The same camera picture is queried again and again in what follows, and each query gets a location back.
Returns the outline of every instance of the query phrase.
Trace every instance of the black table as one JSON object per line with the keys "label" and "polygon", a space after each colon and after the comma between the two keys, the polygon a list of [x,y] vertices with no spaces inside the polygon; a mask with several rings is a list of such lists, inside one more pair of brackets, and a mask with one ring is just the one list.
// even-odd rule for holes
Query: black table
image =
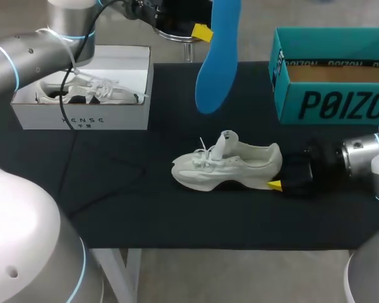
{"label": "black table", "polygon": [[195,107],[199,64],[156,64],[148,131],[22,131],[0,100],[0,166],[57,200],[91,248],[355,249],[379,229],[379,204],[357,187],[306,201],[271,191],[191,191],[171,162],[232,129],[252,145],[299,151],[319,132],[332,140],[371,126],[283,126],[267,63],[244,62],[216,113]]}

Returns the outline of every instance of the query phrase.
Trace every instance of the concrete floor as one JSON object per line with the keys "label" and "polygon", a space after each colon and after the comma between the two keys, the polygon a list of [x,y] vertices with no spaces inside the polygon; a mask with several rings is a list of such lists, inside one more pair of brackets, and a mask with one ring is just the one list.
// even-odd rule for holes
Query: concrete floor
{"label": "concrete floor", "polygon": [[[46,26],[45,0],[0,0],[0,37]],[[242,61],[267,60],[276,26],[379,26],[379,0],[243,0]],[[112,11],[98,44],[152,46],[155,62],[181,62],[182,47]],[[202,61],[208,45],[196,46]],[[139,303],[344,303],[346,251],[266,252],[146,249]]]}

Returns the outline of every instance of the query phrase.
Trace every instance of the blue insole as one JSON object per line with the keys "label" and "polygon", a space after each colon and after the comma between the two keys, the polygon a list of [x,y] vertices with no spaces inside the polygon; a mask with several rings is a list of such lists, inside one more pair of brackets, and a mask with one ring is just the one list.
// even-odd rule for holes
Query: blue insole
{"label": "blue insole", "polygon": [[229,94],[238,69],[238,27],[241,0],[214,0],[214,37],[208,56],[198,74],[196,107],[202,114],[215,112]]}

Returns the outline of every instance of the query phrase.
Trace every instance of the yellow tag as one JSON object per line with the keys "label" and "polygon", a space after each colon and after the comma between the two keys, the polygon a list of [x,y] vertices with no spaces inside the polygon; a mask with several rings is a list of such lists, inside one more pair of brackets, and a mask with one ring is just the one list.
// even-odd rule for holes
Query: yellow tag
{"label": "yellow tag", "polygon": [[267,183],[274,191],[282,191],[282,184],[280,181],[272,181]]}
{"label": "yellow tag", "polygon": [[209,27],[207,27],[204,24],[195,24],[194,30],[192,31],[192,37],[210,43],[212,41],[213,36],[214,33],[209,29]]}

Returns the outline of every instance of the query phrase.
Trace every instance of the white sneaker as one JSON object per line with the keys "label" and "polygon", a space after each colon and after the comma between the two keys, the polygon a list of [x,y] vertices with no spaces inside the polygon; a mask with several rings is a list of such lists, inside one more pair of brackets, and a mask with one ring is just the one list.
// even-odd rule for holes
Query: white sneaker
{"label": "white sneaker", "polygon": [[[44,80],[38,81],[36,91],[36,101],[42,104],[59,103],[61,85],[50,83]],[[64,86],[63,103],[70,103],[75,96],[82,96],[86,99],[86,104],[137,104],[138,95],[114,88],[110,81],[86,80],[80,76],[74,77]]]}
{"label": "white sneaker", "polygon": [[211,191],[224,181],[237,181],[254,189],[271,190],[270,182],[282,167],[278,144],[268,147],[239,142],[234,131],[224,131],[215,146],[183,155],[175,161],[172,176],[197,191]]}

